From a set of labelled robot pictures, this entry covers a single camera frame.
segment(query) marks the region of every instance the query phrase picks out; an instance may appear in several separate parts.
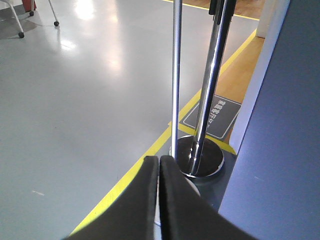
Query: round metal base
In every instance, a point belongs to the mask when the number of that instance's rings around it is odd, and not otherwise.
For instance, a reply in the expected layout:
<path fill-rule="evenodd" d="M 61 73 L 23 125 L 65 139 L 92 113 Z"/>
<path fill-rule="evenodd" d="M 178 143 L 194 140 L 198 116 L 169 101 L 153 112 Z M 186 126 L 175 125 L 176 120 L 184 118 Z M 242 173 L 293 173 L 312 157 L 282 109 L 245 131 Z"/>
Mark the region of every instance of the round metal base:
<path fill-rule="evenodd" d="M 225 157 L 220 147 L 205 138 L 198 171 L 190 175 L 189 160 L 194 136 L 183 136 L 178 139 L 176 162 L 183 174 L 190 178 L 204 178 L 217 174 L 224 165 Z"/>

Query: gray floor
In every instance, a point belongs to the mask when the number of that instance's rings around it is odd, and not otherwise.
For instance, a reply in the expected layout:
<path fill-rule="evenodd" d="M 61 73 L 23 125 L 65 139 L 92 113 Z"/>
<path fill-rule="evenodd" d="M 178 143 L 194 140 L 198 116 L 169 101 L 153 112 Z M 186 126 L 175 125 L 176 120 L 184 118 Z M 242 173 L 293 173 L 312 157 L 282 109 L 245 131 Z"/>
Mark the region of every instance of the gray floor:
<path fill-rule="evenodd" d="M 0 18 L 1 240 L 67 236 L 171 118 L 172 3 L 54 0 L 60 27 L 37 5 L 19 16 L 24 39 Z M 201 88 L 212 17 L 184 6 L 182 24 L 183 107 Z M 257 24 L 233 18 L 224 61 Z"/>

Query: white chair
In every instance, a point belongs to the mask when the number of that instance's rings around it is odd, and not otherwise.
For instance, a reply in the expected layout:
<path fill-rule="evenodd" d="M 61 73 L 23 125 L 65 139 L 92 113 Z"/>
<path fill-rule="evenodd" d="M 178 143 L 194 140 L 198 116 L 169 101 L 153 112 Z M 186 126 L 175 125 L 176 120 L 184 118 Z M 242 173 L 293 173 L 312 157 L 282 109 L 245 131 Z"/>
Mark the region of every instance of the white chair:
<path fill-rule="evenodd" d="M 56 16 L 54 7 L 52 6 L 51 0 L 48 0 L 48 1 L 49 1 L 51 10 L 52 10 L 52 12 L 53 12 L 54 18 L 55 18 L 55 22 L 54 22 L 53 24 L 57 27 L 57 26 L 59 26 L 59 21 L 58 21 L 58 19 L 57 19 L 57 16 Z M 29 12 L 29 15 L 30 15 L 31 17 L 35 14 L 34 10 L 35 10 L 35 0 L 31 0 L 31 11 Z"/>
<path fill-rule="evenodd" d="M 21 26 L 21 24 L 20 24 L 19 18 L 18 18 L 17 13 L 16 13 L 16 11 L 15 11 L 15 9 L 14 9 L 14 6 L 11 4 L 11 2 L 10 2 L 9 0 L 0 0 L 0 1 L 5 2 L 6 4 L 9 4 L 9 6 L 10 6 L 10 8 L 11 8 L 11 10 L 12 10 L 12 13 L 13 13 L 13 15 L 14 15 L 14 18 L 15 18 L 15 20 L 16 20 L 16 22 L 18 23 L 19 28 L 20 28 L 20 32 L 19 32 L 18 35 L 19 35 L 19 37 L 20 37 L 21 39 L 24 38 L 24 37 L 25 37 L 24 30 L 22 29 L 22 26 Z"/>

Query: yellow tape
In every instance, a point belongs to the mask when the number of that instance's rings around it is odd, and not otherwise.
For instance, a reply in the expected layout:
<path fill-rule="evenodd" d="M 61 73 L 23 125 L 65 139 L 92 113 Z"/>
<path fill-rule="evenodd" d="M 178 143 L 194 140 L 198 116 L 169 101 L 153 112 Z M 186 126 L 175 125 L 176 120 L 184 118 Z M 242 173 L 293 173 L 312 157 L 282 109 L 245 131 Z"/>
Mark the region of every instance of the yellow tape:
<path fill-rule="evenodd" d="M 187 134 L 190 134 L 190 135 L 194 135 L 194 133 L 195 133 L 195 130 L 193 128 L 185 126 L 181 123 L 179 123 L 179 130 L 181 130 Z M 211 141 L 215 142 L 221 149 L 236 155 L 236 151 L 229 144 L 225 143 L 224 141 L 220 141 L 220 140 L 215 139 L 209 135 L 206 135 L 205 137 L 207 139 L 210 139 Z"/>
<path fill-rule="evenodd" d="M 171 128 L 168 127 L 154 144 L 139 158 L 132 168 L 118 181 L 118 183 L 105 195 L 105 197 L 94 207 L 94 209 L 79 223 L 71 234 L 87 226 L 99 217 L 119 197 L 139 172 L 143 159 L 146 156 L 154 156 L 171 136 Z"/>

